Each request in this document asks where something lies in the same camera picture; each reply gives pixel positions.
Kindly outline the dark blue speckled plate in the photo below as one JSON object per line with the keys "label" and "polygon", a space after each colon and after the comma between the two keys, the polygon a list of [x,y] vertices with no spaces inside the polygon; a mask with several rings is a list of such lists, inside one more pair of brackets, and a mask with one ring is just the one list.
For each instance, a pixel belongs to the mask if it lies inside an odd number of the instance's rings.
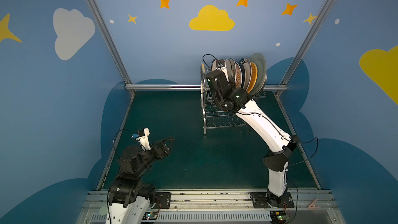
{"label": "dark blue speckled plate", "polygon": [[239,65],[240,71],[241,71],[241,88],[244,88],[245,85],[245,68],[243,65]]}

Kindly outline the orange sunburst plate front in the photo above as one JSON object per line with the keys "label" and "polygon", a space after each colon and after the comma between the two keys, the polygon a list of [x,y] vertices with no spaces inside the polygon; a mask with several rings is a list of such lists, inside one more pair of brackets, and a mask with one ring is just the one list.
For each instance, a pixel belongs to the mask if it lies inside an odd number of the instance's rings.
{"label": "orange sunburst plate front", "polygon": [[240,88],[242,84],[242,72],[238,63],[235,62],[235,87]]}

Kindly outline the white plate with black motif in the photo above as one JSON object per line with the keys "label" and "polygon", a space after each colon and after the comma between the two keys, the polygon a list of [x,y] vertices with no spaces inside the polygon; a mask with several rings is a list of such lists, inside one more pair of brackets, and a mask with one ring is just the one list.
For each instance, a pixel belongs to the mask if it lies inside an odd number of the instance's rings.
{"label": "white plate with black motif", "polygon": [[231,78],[233,79],[233,81],[234,81],[234,86],[235,86],[235,88],[237,87],[236,86],[236,66],[235,66],[235,61],[233,60],[233,59],[229,59],[229,61],[230,61],[230,64],[231,64]]}

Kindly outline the cream floral plate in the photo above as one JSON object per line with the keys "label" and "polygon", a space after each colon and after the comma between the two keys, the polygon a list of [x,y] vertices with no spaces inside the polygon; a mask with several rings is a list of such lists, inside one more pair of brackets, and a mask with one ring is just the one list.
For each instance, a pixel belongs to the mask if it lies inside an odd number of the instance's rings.
{"label": "cream floral plate", "polygon": [[229,82],[232,82],[233,80],[233,76],[232,76],[232,68],[231,68],[231,62],[229,61],[229,59],[225,59],[224,60],[224,65],[227,71],[227,78]]}

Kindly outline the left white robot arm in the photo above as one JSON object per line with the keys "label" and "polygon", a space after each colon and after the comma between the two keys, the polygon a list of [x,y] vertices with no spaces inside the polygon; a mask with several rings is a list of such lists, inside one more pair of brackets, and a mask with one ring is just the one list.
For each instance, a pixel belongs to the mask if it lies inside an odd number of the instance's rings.
{"label": "left white robot arm", "polygon": [[107,193],[107,224],[140,224],[147,209],[156,203],[156,189],[142,176],[154,162],[171,154],[173,136],[157,141],[150,149],[129,146],[119,159],[119,172]]}

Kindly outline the steel two-tier dish rack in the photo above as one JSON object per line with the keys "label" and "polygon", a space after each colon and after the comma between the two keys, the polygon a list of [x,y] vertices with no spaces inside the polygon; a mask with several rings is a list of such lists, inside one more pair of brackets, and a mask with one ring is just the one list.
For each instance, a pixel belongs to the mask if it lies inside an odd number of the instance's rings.
{"label": "steel two-tier dish rack", "polygon": [[206,82],[206,74],[209,69],[205,68],[205,65],[201,64],[201,109],[203,115],[203,131],[207,134],[210,129],[219,128],[232,128],[232,127],[243,127],[248,125],[236,114],[231,111],[220,109],[212,100],[212,94],[208,83]]}

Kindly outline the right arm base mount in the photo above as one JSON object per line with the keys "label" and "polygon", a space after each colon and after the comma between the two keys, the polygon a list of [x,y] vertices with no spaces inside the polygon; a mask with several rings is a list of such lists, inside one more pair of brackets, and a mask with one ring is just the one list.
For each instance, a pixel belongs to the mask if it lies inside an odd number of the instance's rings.
{"label": "right arm base mount", "polygon": [[251,192],[250,198],[254,208],[294,208],[293,198],[288,191],[280,197],[269,191]]}

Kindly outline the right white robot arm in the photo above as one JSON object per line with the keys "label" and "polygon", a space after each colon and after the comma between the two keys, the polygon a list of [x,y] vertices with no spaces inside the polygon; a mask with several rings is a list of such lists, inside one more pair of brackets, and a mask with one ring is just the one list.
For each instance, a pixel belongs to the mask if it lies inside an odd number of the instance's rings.
{"label": "right white robot arm", "polygon": [[214,103],[219,108],[234,113],[251,126],[269,148],[263,158],[269,177],[263,201],[271,208],[294,207],[293,198],[287,190],[287,172],[289,158],[300,142],[299,137],[291,136],[278,127],[246,90],[235,88],[234,83],[228,82],[227,75],[222,70],[210,71],[205,80]]}

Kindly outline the orange sunburst plate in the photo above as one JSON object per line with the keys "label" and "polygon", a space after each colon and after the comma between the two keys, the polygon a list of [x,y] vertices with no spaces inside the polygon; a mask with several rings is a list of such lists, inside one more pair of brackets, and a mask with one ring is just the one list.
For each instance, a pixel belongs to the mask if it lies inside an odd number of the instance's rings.
{"label": "orange sunburst plate", "polygon": [[224,67],[224,60],[218,60],[218,59],[213,59],[212,64],[211,64],[211,70],[212,71],[221,71],[222,68]]}
{"label": "orange sunburst plate", "polygon": [[235,87],[240,88],[242,84],[242,72],[238,63],[235,62]]}

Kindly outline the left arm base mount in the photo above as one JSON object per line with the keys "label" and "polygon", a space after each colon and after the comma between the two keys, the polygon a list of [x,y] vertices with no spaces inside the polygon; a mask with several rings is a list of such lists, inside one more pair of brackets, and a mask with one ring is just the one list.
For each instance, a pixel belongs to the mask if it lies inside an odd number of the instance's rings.
{"label": "left arm base mount", "polygon": [[155,201],[150,204],[150,209],[169,209],[171,205],[170,192],[157,192]]}

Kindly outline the large pale green plate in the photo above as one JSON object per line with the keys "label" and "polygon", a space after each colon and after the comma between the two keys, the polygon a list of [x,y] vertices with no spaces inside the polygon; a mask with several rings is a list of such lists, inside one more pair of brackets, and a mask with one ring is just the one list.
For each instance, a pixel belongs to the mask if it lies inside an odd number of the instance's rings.
{"label": "large pale green plate", "polygon": [[250,61],[253,62],[256,67],[257,67],[257,79],[256,83],[254,85],[254,88],[252,91],[249,93],[250,95],[255,95],[259,93],[264,85],[266,84],[267,81],[267,65],[266,65],[266,60],[263,54],[261,53],[255,53],[250,57]]}

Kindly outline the yellow woven plate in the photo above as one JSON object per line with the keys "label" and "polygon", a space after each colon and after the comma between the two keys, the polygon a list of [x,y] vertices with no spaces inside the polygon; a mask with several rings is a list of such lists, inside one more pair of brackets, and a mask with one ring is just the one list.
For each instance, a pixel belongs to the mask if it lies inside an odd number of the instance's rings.
{"label": "yellow woven plate", "polygon": [[256,64],[251,62],[250,65],[251,65],[251,77],[248,88],[246,90],[248,93],[250,93],[254,89],[258,77],[258,68]]}

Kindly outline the green rim Hao Wei plate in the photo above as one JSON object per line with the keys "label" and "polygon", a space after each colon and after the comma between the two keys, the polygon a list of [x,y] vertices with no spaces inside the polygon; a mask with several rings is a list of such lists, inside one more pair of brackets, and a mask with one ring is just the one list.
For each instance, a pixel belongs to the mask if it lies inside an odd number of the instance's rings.
{"label": "green rim Hao Wei plate", "polygon": [[240,66],[244,69],[244,84],[243,89],[245,89],[249,93],[251,76],[252,76],[252,66],[247,58],[242,58],[239,62]]}

